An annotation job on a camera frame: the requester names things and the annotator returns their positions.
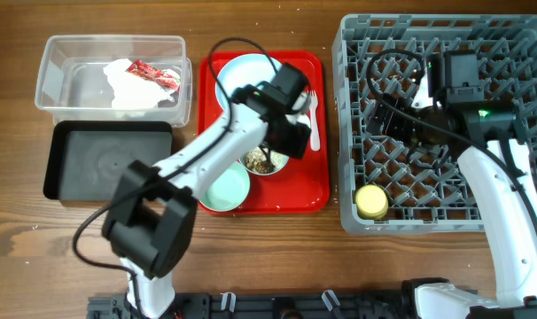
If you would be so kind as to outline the red snack wrapper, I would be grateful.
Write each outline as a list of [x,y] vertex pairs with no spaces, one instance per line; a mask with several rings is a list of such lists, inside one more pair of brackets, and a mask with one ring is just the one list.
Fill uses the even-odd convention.
[[181,75],[171,69],[158,69],[141,60],[134,61],[126,71],[146,81],[155,82],[163,89],[178,91],[181,86]]

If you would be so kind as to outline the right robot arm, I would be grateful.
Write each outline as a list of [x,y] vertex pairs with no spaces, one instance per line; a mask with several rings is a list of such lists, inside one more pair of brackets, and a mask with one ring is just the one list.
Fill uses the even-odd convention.
[[[384,56],[410,58],[413,100],[379,91],[373,68]],[[424,58],[389,49],[365,71],[376,111],[368,129],[413,146],[447,147],[476,201],[496,279],[495,300],[439,279],[407,285],[416,318],[537,318],[537,191],[523,123],[510,101],[488,100],[473,51]]]

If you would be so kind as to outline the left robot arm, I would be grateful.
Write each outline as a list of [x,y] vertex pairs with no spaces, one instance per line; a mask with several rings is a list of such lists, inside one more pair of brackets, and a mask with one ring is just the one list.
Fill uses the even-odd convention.
[[172,270],[189,247],[198,202],[240,157],[264,145],[300,159],[310,129],[307,77],[282,64],[269,81],[227,95],[224,113],[196,140],[152,166],[136,160],[121,177],[102,228],[128,273],[128,301],[159,318],[175,299]]

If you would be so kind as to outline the yellow plastic cup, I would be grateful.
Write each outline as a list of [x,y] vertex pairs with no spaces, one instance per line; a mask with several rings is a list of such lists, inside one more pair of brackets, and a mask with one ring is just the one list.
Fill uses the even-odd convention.
[[388,210],[388,198],[385,191],[372,184],[361,187],[354,195],[357,213],[362,219],[380,220]]

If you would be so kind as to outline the white napkin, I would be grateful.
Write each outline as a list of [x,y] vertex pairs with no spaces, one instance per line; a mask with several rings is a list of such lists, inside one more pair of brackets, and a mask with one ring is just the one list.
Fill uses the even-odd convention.
[[163,89],[158,83],[145,80],[128,71],[133,62],[127,58],[117,59],[103,68],[107,81],[113,89],[113,109],[140,110],[157,107],[160,102],[174,102],[171,89]]

